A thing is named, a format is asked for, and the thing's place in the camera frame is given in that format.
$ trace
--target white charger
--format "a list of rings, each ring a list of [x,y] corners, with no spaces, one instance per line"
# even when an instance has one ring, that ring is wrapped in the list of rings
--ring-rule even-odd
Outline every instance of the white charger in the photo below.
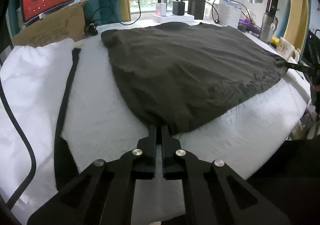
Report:
[[[156,3],[156,15],[165,16],[167,10],[167,5],[164,2]]]

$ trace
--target white storage basket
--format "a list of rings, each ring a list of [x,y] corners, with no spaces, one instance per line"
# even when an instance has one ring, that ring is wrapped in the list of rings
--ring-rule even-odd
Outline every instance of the white storage basket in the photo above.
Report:
[[[219,21],[223,26],[238,28],[241,10],[237,6],[220,3],[218,6]]]

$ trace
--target white mug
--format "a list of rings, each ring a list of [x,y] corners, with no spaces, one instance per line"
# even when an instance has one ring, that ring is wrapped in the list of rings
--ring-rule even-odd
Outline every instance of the white mug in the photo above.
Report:
[[[298,63],[300,56],[299,52],[294,48],[294,46],[288,42],[286,39],[280,37],[279,44],[276,48],[276,51],[279,53],[281,57],[283,57],[286,61],[289,61],[290,57],[295,54],[294,60]]]

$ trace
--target white pillow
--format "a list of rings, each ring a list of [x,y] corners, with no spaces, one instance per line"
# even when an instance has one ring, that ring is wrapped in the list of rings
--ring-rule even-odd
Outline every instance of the white pillow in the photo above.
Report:
[[[36,175],[12,209],[22,224],[57,193],[54,136],[74,47],[72,39],[38,48],[16,46],[0,70],[8,104],[36,156]],[[0,101],[0,193],[5,201],[30,168],[25,144]]]

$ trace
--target mattress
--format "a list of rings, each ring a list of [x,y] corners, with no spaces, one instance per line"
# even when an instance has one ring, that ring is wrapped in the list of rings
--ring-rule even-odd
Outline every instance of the mattress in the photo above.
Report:
[[[147,127],[133,115],[120,95],[108,51],[100,38],[101,32],[156,24],[145,20],[130,26],[103,25],[97,28],[97,36],[78,41],[82,51],[62,137],[68,142],[80,171],[95,159],[118,159],[136,148],[138,140],[148,135]],[[275,53],[270,46],[246,35]],[[223,159],[246,179],[285,141],[309,103],[309,89],[309,83],[300,74],[288,70],[285,77],[266,92],[192,132],[175,137],[183,149],[205,161]],[[165,181],[161,177],[159,148],[157,153],[156,178],[136,183],[132,224],[149,224],[184,213],[181,181]]]

